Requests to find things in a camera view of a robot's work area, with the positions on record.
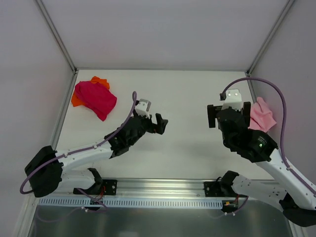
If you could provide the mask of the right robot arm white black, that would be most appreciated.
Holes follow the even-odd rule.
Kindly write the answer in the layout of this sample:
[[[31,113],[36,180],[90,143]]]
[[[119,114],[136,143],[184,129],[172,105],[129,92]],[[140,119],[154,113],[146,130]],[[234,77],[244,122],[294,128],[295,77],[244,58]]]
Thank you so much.
[[[220,193],[255,198],[278,209],[298,226],[314,226],[314,189],[307,188],[309,181],[287,159],[282,158],[277,143],[267,133],[248,128],[250,106],[249,102],[245,102],[238,111],[232,107],[208,105],[208,126],[218,127],[226,148],[268,172],[278,185],[265,185],[237,172],[227,171],[219,182]]]

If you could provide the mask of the light pink t shirt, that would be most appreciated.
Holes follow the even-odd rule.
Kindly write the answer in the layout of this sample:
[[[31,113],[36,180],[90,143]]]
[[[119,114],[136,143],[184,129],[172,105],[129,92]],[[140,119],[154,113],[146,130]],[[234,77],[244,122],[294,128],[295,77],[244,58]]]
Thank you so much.
[[[251,106],[248,128],[267,133],[276,123],[268,104],[262,97],[257,97],[257,101]]]

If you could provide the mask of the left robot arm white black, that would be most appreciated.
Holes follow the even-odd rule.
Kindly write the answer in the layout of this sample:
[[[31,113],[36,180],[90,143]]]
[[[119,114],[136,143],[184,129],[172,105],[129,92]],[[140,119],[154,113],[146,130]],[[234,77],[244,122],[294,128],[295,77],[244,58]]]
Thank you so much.
[[[129,151],[145,133],[162,135],[168,120],[156,114],[151,118],[133,114],[114,132],[100,142],[89,146],[58,152],[51,146],[42,147],[25,167],[25,183],[30,183],[31,193],[37,198],[55,191],[80,190],[97,194],[102,188],[102,178],[95,168],[80,171],[77,168],[101,159],[111,159]]]

